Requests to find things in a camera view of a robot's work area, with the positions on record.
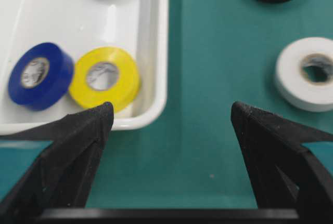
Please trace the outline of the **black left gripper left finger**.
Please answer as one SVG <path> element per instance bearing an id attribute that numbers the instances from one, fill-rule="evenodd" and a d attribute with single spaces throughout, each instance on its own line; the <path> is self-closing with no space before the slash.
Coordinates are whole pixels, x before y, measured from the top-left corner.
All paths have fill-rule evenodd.
<path id="1" fill-rule="evenodd" d="M 1 200 L 1 216 L 37 216 L 44 209 L 86 204 L 114 120 L 113 105 L 69 114 L 1 140 L 51 144 L 32 158 Z"/>

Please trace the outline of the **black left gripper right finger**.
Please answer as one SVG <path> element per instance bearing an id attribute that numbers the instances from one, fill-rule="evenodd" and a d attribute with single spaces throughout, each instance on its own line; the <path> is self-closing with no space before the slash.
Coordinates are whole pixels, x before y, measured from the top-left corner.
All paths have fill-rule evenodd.
<path id="1" fill-rule="evenodd" d="M 230 119 L 258 208 L 332 216 L 332 174 L 305 147 L 332 141 L 332 134 L 239 101 Z"/>

